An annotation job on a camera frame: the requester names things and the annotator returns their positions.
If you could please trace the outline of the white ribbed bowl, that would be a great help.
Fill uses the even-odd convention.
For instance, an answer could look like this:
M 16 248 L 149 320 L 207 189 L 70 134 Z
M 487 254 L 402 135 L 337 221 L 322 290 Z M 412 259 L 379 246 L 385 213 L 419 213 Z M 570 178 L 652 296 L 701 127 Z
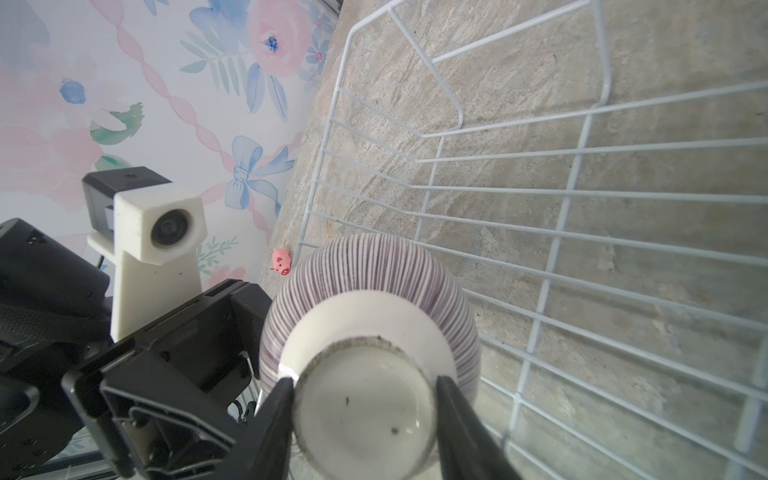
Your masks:
M 327 479 L 408 479 L 435 462 L 436 382 L 477 397 L 480 342 L 455 276 L 404 238 L 319 248 L 274 298 L 259 353 L 264 394 L 294 383 L 296 444 Z

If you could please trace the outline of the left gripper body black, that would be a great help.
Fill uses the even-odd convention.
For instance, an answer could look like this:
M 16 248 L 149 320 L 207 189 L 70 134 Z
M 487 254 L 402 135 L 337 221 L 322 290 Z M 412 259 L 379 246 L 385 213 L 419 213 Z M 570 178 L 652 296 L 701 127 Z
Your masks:
M 229 406 L 258 378 L 272 300 L 228 279 L 68 371 L 61 385 L 122 478 L 205 479 L 243 433 Z

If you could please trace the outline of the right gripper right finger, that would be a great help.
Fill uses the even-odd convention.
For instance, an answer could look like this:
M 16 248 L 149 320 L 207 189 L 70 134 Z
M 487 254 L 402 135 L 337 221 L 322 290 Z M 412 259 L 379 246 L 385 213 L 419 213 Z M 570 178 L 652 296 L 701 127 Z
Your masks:
M 443 479 L 522 479 L 451 377 L 437 378 L 436 400 Z

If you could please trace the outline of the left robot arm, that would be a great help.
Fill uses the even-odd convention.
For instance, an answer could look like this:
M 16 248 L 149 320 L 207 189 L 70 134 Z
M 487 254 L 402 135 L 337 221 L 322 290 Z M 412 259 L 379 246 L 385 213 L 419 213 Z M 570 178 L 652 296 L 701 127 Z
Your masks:
M 1 226 L 1 475 L 33 473 L 86 430 L 122 477 L 210 475 L 244 423 L 228 406 L 270 299 L 227 279 L 113 342 L 107 275 L 21 219 Z

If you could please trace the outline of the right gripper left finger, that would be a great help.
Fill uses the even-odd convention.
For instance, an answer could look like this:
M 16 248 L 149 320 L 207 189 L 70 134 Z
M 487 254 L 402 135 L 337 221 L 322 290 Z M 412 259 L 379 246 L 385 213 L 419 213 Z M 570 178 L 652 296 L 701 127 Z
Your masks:
M 287 479 L 294 380 L 281 378 L 210 479 Z

